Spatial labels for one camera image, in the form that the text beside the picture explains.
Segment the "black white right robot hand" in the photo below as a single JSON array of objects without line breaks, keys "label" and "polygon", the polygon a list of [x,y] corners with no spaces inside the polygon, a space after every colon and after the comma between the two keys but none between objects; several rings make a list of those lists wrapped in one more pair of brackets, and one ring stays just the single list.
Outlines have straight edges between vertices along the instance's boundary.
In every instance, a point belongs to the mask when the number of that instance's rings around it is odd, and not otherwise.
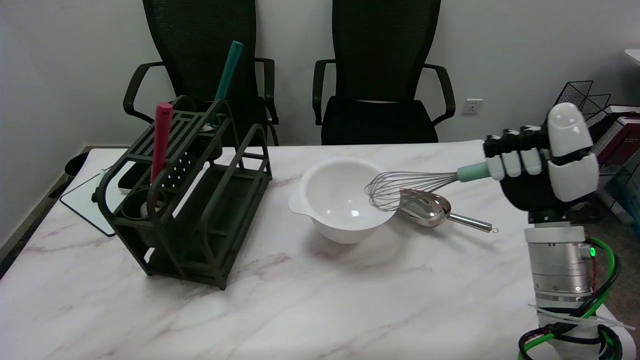
[{"label": "black white right robot hand", "polygon": [[598,187],[593,146],[580,109],[563,102],[548,110],[540,126],[487,136],[483,153],[489,175],[515,208],[562,219]]}]

